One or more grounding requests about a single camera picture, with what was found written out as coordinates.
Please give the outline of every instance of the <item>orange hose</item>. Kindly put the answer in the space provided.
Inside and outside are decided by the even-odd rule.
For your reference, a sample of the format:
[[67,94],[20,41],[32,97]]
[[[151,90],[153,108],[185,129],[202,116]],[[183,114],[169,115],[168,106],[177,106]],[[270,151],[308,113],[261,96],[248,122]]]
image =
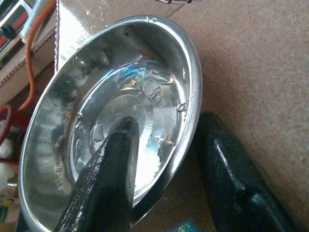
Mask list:
[[25,110],[33,101],[34,95],[35,95],[35,82],[34,82],[34,73],[33,68],[31,64],[31,57],[32,57],[32,42],[35,37],[35,34],[37,30],[39,29],[42,22],[45,20],[47,15],[51,12],[51,10],[56,5],[56,0],[51,0],[50,3],[47,5],[47,7],[42,11],[38,19],[35,21],[30,34],[28,36],[28,39],[26,41],[26,67],[28,71],[28,77],[29,77],[29,84],[30,84],[30,93],[25,100],[25,102],[19,107],[18,111]]

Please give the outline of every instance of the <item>stainless steel bowl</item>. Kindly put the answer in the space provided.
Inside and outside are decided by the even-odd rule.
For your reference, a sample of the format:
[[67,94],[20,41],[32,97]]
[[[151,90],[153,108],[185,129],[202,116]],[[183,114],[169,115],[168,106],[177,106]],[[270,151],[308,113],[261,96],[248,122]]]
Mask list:
[[56,73],[22,150],[20,199],[33,231],[52,231],[83,166],[123,116],[140,126],[133,221],[157,201],[195,132],[201,68],[185,31],[157,16],[105,28]]

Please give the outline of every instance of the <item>dark green metal object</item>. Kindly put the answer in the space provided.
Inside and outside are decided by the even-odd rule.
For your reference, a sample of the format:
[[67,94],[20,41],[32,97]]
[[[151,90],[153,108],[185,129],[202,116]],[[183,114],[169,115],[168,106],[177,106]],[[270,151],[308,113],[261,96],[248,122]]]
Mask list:
[[127,232],[133,205],[139,125],[121,119],[82,169],[55,232]]
[[195,143],[217,232],[300,231],[215,114],[201,115]]

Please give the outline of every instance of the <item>water droplet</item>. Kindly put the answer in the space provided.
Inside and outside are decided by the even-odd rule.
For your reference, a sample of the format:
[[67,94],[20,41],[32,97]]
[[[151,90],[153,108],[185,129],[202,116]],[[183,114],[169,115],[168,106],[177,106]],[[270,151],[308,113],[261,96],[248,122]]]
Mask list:
[[166,134],[164,138],[160,137],[160,136],[155,136],[155,139],[158,140],[158,142],[160,143],[164,143],[164,144],[167,144],[167,145],[172,145],[174,146],[175,143],[173,141],[170,140],[169,136]]
[[120,75],[121,75],[121,77],[119,78],[117,83],[121,87],[123,87],[123,85],[131,84],[132,80],[134,80],[137,76],[136,73],[124,74],[125,76],[122,76],[122,74],[120,74]]
[[75,129],[78,129],[80,126],[82,125],[82,122],[81,121],[79,121],[76,125],[75,125]]
[[142,87],[141,86],[136,86],[136,90],[138,91],[138,92],[140,92],[140,91],[142,91]]
[[150,93],[147,94],[147,98],[151,101],[160,91],[160,86],[155,87]]
[[82,146],[82,142],[81,139],[76,140],[76,144],[75,144],[75,156],[74,156],[74,163],[77,163],[77,160],[79,158],[79,151],[81,149]]
[[78,59],[78,57],[74,57],[74,58],[73,58],[73,60],[72,60],[73,64],[76,63],[77,59]]
[[187,103],[182,103],[182,104],[177,105],[177,111],[178,112],[187,111]]
[[187,78],[186,78],[186,72],[185,72],[184,69],[183,69],[183,79],[184,79],[184,84],[186,85],[187,84]]
[[133,79],[133,80],[131,81],[132,86],[135,86],[136,83],[137,83],[137,80],[136,80],[136,79]]
[[76,119],[77,120],[79,120],[79,119],[81,119],[81,118],[83,118],[84,117],[84,115],[83,115],[83,113],[81,113],[81,112],[78,112],[77,114],[76,114]]
[[104,140],[104,131],[102,124],[98,123],[94,125],[89,134],[89,145],[93,152],[96,152]]
[[155,101],[159,102],[161,100],[161,95],[156,96]]
[[157,72],[155,70],[151,70],[152,75],[148,75],[148,79],[152,82],[155,82],[159,85],[170,85],[174,83],[174,79],[172,78],[172,75],[169,75],[165,72]]

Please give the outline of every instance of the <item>bowl rim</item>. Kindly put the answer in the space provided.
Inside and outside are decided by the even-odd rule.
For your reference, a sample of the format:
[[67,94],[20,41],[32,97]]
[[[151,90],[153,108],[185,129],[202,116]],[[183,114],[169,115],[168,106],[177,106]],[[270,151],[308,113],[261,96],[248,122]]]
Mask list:
[[93,42],[97,37],[100,37],[107,33],[110,30],[113,30],[119,26],[124,26],[127,24],[132,23],[150,23],[156,24],[157,26],[164,29],[168,34],[170,34],[176,42],[181,46],[182,52],[184,52],[186,63],[188,65],[189,70],[189,77],[190,77],[190,94],[189,94],[189,103],[186,115],[186,123],[184,124],[184,128],[178,141],[178,144],[173,151],[171,157],[169,158],[164,170],[162,171],[161,175],[158,177],[157,181],[154,185],[150,188],[150,190],[146,193],[146,195],[141,199],[140,202],[133,208],[132,211],[132,221],[131,225],[136,224],[140,221],[154,206],[157,200],[161,197],[162,193],[172,180],[173,176],[176,174],[178,168],[180,167],[189,147],[191,141],[193,139],[198,117],[201,108],[201,100],[202,100],[202,70],[199,61],[199,56],[191,41],[189,35],[182,29],[178,24],[173,22],[170,19],[156,16],[156,15],[137,15],[124,18],[119,20],[107,28],[103,28],[101,32],[98,34],[90,37],[86,40],[81,47],[65,62],[65,64],[54,74],[51,81],[45,88],[43,94],[38,101],[35,110],[32,114],[24,143],[22,146],[21,157],[20,157],[20,165],[19,165],[19,176],[18,176],[18,185],[19,185],[19,198],[21,204],[21,210],[25,221],[27,222],[29,228],[32,231],[42,231],[42,232],[50,232],[44,225],[42,225],[32,214],[29,205],[26,200],[25,188],[24,188],[24,160],[26,156],[26,148],[28,144],[28,138],[31,133],[32,125],[36,115],[38,113],[38,109],[40,108],[44,97],[46,96],[47,92],[49,91],[50,87],[55,82],[59,73],[61,73],[67,65],[71,62],[71,60],[89,43]]

